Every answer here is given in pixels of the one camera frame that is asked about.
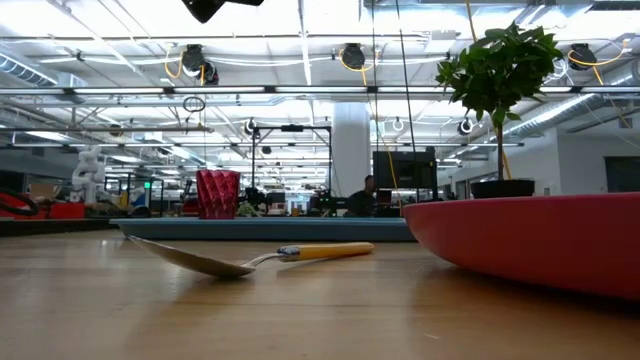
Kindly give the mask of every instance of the wooden table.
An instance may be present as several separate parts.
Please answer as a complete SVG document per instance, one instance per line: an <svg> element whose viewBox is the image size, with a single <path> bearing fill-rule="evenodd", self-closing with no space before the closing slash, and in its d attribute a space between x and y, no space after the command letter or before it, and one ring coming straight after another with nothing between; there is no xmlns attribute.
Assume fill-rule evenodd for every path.
<svg viewBox="0 0 640 360"><path fill-rule="evenodd" d="M170 244L232 261L277 247ZM413 243L225 282L117 231L0 239L3 360L637 360L638 307L474 274Z"/></svg>

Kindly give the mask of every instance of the blue platform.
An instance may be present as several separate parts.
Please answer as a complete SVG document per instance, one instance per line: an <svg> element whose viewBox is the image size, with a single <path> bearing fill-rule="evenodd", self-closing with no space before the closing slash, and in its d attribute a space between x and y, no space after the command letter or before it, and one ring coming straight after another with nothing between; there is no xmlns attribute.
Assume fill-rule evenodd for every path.
<svg viewBox="0 0 640 360"><path fill-rule="evenodd" d="M111 223L125 235L149 240L416 241L402 218L149 218Z"/></svg>

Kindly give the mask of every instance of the person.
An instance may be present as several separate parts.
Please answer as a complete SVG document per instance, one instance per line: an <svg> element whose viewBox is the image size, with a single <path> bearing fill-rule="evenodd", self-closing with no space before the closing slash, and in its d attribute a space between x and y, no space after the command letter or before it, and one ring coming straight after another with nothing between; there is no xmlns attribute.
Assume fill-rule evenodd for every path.
<svg viewBox="0 0 640 360"><path fill-rule="evenodd" d="M349 197L347 201L347 213L345 216L350 217L368 217L373 216L375 208L375 184L373 176L367 175L364 178L364 190L360 190Z"/></svg>

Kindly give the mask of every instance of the white column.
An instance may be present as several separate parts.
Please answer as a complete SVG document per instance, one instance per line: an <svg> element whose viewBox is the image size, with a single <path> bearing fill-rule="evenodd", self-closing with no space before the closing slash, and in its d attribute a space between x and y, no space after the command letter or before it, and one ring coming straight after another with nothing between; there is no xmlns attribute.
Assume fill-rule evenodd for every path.
<svg viewBox="0 0 640 360"><path fill-rule="evenodd" d="M333 195L349 197L364 189L364 178L371 172L369 145L369 106L367 103L336 103L333 112L332 147Z"/></svg>

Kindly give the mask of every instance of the white robot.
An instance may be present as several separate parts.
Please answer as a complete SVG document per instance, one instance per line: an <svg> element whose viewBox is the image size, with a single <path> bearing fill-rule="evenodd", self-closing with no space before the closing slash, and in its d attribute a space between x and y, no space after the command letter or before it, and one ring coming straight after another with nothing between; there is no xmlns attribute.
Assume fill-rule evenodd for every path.
<svg viewBox="0 0 640 360"><path fill-rule="evenodd" d="M80 163L71 176L74 190L84 190L85 204L96 202L97 184L104 182L104 164L98 162L98 155L100 155L99 146L89 146L88 150L81 151L78 154Z"/></svg>

